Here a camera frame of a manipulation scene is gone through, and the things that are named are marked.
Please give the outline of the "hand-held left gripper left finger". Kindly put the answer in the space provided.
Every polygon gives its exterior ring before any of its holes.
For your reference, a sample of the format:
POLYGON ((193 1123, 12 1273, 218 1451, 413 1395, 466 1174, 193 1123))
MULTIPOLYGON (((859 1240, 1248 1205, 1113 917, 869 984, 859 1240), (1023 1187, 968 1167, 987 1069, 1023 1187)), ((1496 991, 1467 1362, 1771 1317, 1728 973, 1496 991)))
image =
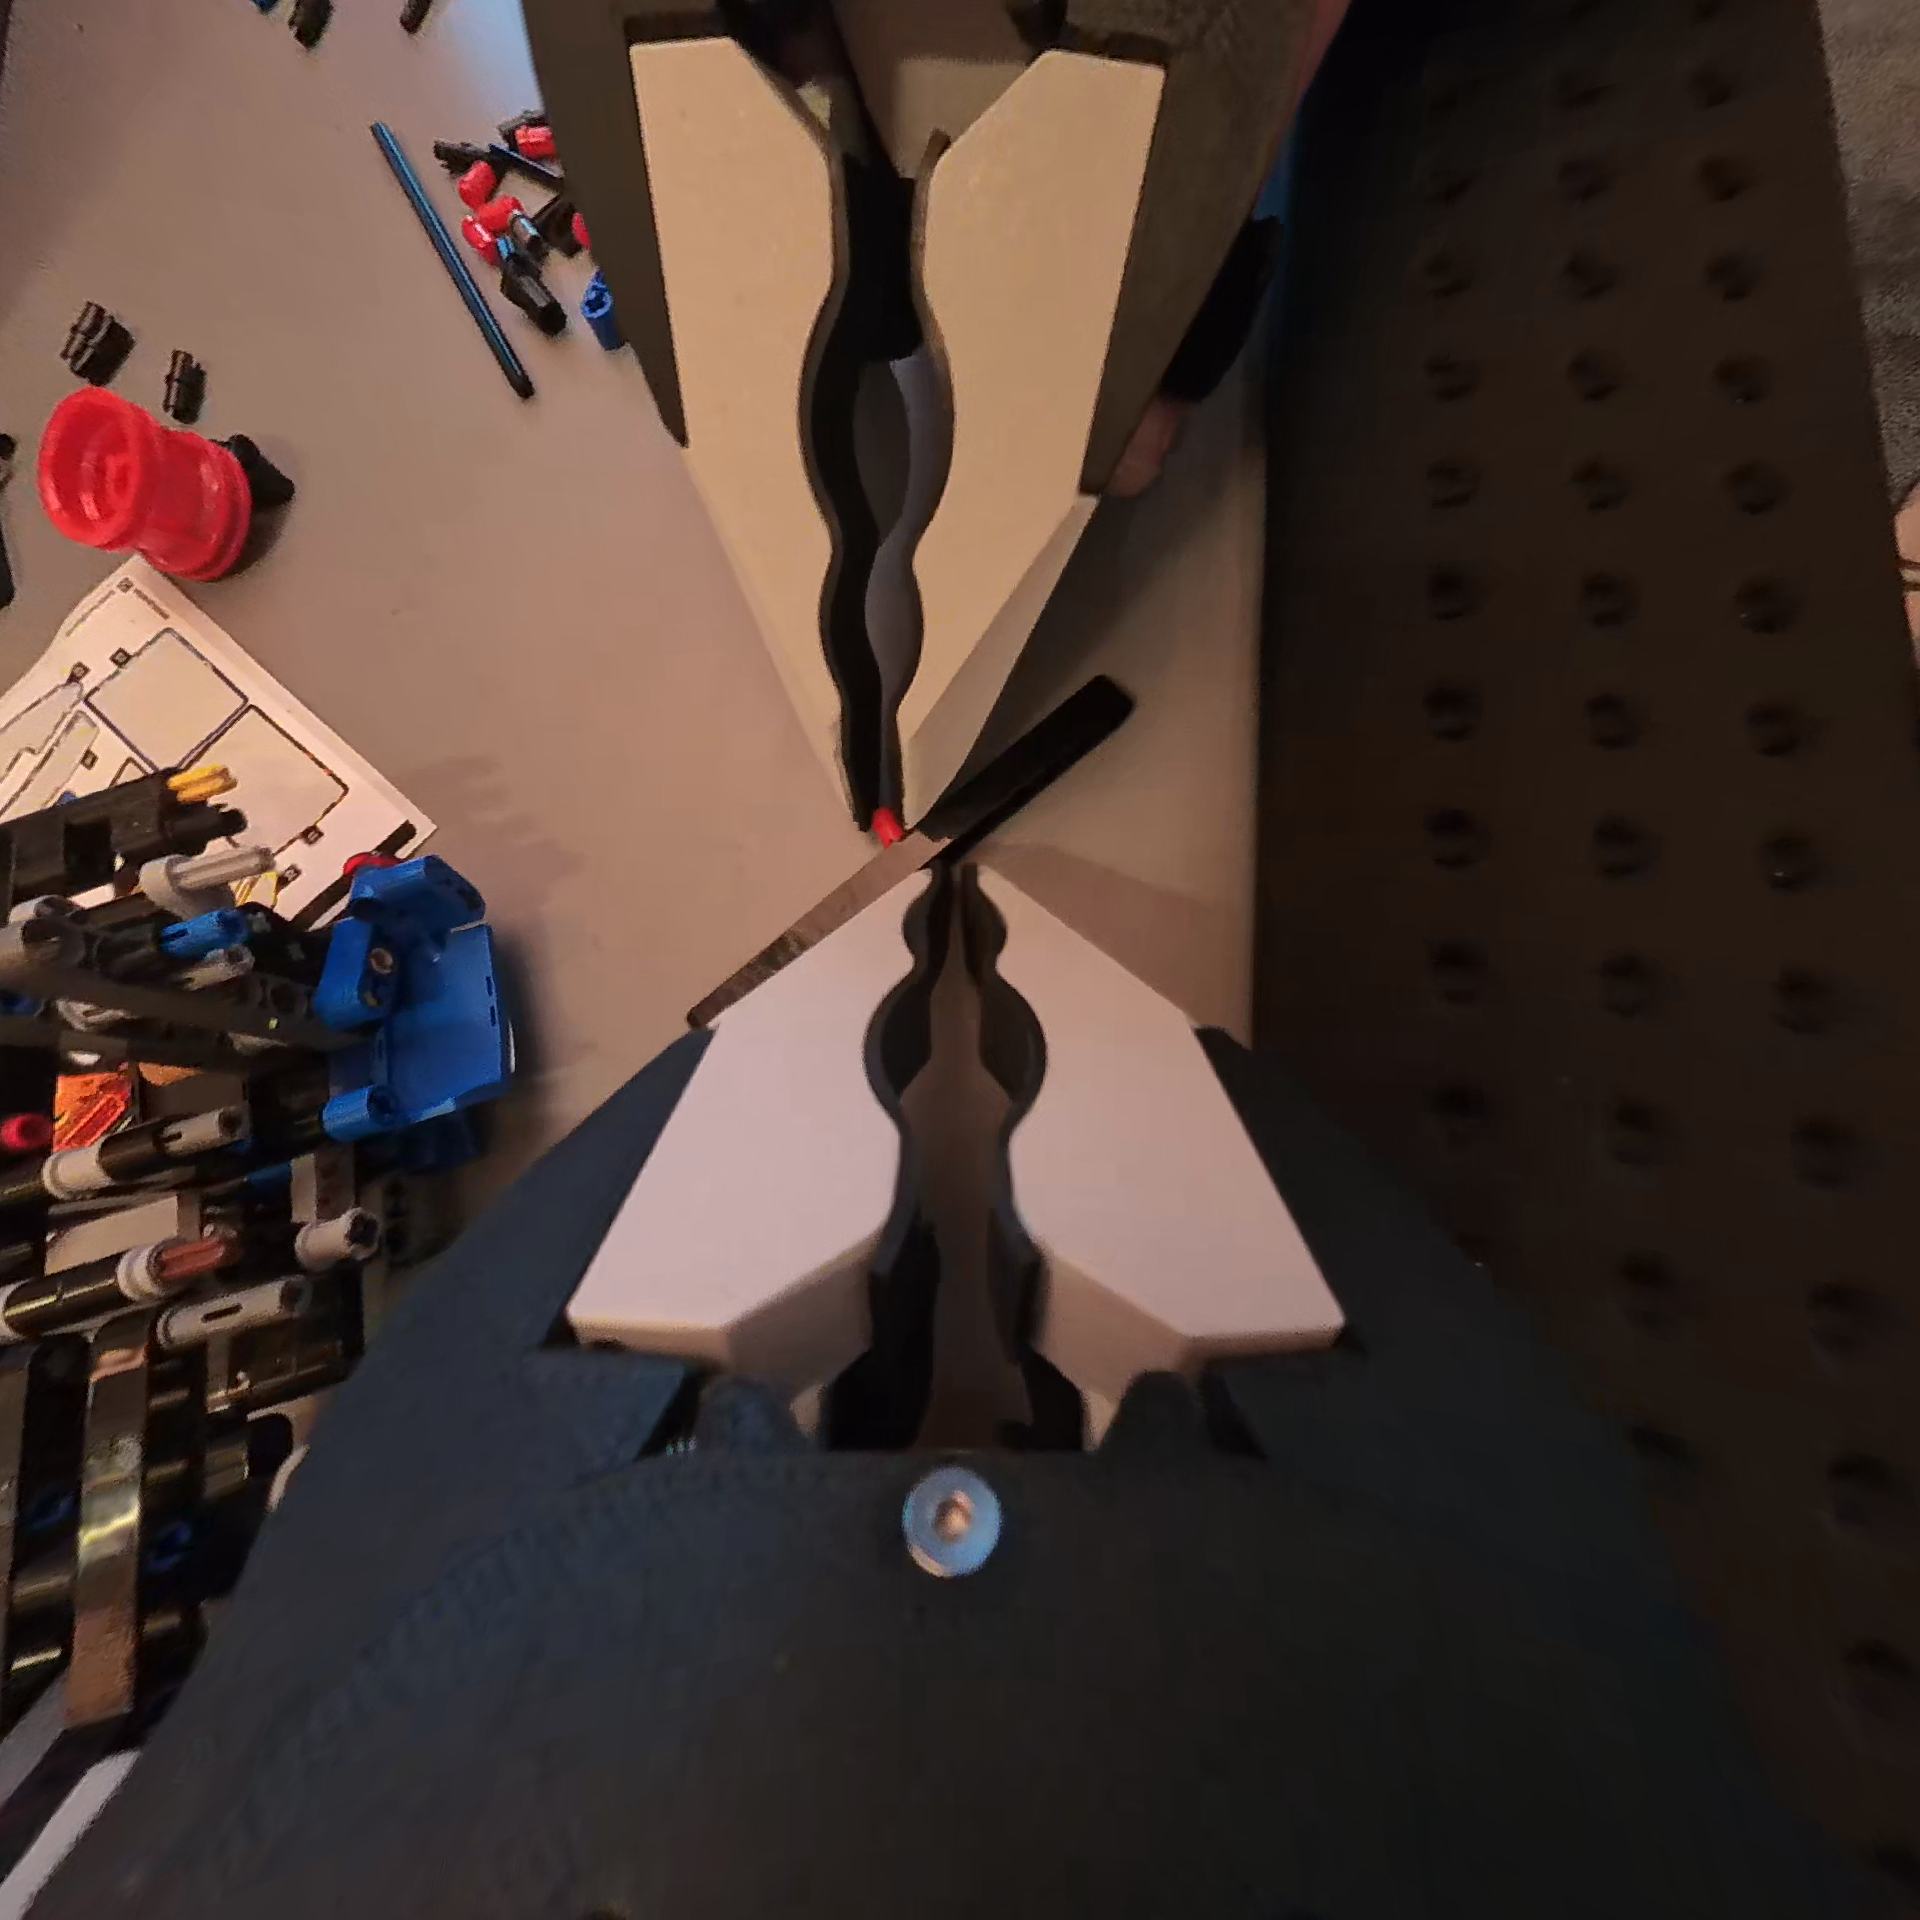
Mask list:
POLYGON ((717 1013, 566 1304, 586 1347, 867 1348, 900 1205, 869 1035, 925 967, 920 870, 717 1013))

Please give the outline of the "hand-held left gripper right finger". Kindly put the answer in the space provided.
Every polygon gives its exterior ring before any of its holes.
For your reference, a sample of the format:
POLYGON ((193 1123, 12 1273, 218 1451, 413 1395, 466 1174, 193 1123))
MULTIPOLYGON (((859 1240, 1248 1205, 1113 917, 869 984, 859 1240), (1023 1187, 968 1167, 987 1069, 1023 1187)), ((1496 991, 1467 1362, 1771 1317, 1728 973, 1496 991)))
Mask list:
POLYGON ((995 870, 964 885, 1020 1347, 1327 1347, 1345 1311, 1194 1023, 995 870))

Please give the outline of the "printed sticker sheet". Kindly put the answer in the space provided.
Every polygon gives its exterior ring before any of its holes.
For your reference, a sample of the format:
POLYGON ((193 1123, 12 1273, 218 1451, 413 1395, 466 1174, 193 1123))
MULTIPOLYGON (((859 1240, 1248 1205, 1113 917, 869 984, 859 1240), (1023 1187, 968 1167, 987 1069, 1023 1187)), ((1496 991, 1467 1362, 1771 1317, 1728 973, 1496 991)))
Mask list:
POLYGON ((276 851, 276 905, 324 921, 348 858, 429 848, 435 823, 146 562, 122 563, 5 688, 5 821, 215 765, 231 842, 276 851))

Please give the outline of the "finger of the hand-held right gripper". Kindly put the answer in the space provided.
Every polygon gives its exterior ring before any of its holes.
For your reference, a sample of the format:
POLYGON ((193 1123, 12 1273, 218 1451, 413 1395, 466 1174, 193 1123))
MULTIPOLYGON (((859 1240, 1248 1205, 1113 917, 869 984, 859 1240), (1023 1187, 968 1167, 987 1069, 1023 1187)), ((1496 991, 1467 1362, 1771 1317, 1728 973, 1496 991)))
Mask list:
POLYGON ((867 623, 881 522, 857 391, 888 318, 900 186, 837 35, 629 51, 686 466, 808 742, 856 826, 882 802, 867 623))
POLYGON ((911 555, 909 823, 973 752, 1092 521, 1083 467, 1160 103, 1153 61, 1044 53, 925 173, 913 263, 949 436, 911 555))

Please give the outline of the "long black holed beam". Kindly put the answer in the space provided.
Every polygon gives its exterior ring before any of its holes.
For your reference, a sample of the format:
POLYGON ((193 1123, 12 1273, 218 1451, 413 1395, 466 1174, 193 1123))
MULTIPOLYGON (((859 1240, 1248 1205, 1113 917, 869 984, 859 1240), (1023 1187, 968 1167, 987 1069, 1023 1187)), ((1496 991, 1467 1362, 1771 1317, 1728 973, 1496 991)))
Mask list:
POLYGON ((744 997, 827 940, 901 881, 957 862, 1036 795, 1116 734, 1136 709, 1132 694, 1108 676, 1093 676, 1053 707, 970 779, 948 791, 913 831, 896 833, 793 925, 760 946, 686 1011, 691 1030, 703 1030, 744 997))

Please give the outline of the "black perforated board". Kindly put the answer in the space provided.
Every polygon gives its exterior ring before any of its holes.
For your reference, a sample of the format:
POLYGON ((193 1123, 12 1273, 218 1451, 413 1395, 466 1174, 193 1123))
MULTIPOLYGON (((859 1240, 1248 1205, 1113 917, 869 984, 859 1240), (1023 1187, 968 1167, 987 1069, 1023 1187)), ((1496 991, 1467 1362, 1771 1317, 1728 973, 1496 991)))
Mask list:
POLYGON ((1353 5, 1288 164, 1254 1035, 1575 1355, 1916 1916, 1916 675, 1815 5, 1353 5))

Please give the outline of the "grey desk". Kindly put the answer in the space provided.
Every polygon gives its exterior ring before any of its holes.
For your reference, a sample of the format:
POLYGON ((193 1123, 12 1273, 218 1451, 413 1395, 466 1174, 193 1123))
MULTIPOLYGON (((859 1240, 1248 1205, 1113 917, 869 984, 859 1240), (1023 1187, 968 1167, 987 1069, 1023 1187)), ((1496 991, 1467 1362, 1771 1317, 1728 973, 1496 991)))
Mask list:
MULTIPOLYGON (((252 513, 225 577, 155 571, 432 816, 432 851, 476 882, 523 967, 513 1024, 520 1049, 536 1030, 539 1086, 583 1099, 686 1038, 697 1000, 878 848, 808 742, 636 354, 584 323, 550 339, 526 323, 536 397, 520 401, 372 142, 387 123, 413 160, 445 130, 418 101, 466 78, 457 27, 474 12, 406 36, 396 5, 340 5, 303 53, 285 27, 264 45, 255 5, 7 5, 5 432, 20 476, 5 688, 145 562, 65 538, 37 493, 49 417, 94 388, 62 344, 96 301, 135 344, 94 389, 210 442, 246 434, 295 483, 289 506, 252 513), (161 409, 175 348, 206 370, 193 426, 161 409)), ((878 134, 909 203, 888 286, 923 344, 909 395, 876 372, 911 434, 911 488, 878 513, 867 590, 900 813, 911 555, 949 436, 918 203, 928 164, 1030 64, 1014 56, 987 106, 936 110, 916 140, 878 134)), ((1144 496, 1093 491, 974 748, 1030 730, 1090 672, 1132 694, 1116 738, 998 827, 987 862, 1198 1024, 1239 1035, 1263 453, 1244 382, 1228 388, 1144 496)), ((973 752, 948 791, 981 769, 973 752)))

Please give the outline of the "red wheel hub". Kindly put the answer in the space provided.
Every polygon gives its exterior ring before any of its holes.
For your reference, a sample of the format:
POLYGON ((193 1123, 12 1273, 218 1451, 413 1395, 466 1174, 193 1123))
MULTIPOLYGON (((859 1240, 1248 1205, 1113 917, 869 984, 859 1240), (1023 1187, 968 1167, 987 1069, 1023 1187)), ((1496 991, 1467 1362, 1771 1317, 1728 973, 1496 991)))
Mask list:
POLYGON ((49 417, 37 493, 65 538, 190 583, 231 573, 252 534, 252 483, 227 444, 94 388, 49 417))

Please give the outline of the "thin dark axle rod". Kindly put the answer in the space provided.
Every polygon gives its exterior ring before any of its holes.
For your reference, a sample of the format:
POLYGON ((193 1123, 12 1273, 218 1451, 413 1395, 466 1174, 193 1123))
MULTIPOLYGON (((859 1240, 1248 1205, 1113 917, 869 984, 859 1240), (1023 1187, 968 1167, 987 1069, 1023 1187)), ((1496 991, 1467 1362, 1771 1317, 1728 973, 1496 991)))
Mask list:
POLYGON ((429 187, 420 179, 420 172, 414 169, 402 140, 387 123, 380 121, 372 121, 369 133, 500 376, 520 401, 534 398, 536 386, 533 373, 523 366, 511 339, 504 335, 497 316, 492 313, 492 304, 464 258, 461 242, 451 237, 432 201, 429 187))

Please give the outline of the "person's right hand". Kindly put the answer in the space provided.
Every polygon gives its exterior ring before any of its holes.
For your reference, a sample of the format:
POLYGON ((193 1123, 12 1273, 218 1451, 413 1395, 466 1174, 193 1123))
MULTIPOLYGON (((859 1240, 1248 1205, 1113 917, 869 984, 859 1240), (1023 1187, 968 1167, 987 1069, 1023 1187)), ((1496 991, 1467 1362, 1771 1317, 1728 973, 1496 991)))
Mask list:
POLYGON ((1132 500, 1158 480, 1169 452, 1178 444, 1187 412, 1183 401, 1152 398, 1105 482, 1105 497, 1132 500))

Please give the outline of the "partly built toy truck chassis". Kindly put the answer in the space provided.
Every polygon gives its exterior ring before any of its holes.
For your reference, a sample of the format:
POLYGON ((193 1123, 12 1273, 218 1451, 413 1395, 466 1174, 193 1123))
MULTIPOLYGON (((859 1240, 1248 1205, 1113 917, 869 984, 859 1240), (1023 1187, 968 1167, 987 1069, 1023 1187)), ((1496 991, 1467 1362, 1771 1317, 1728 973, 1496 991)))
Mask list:
POLYGON ((289 912, 231 788, 5 819, 5 1732, 163 1709, 513 1078, 479 893, 392 838, 289 912))

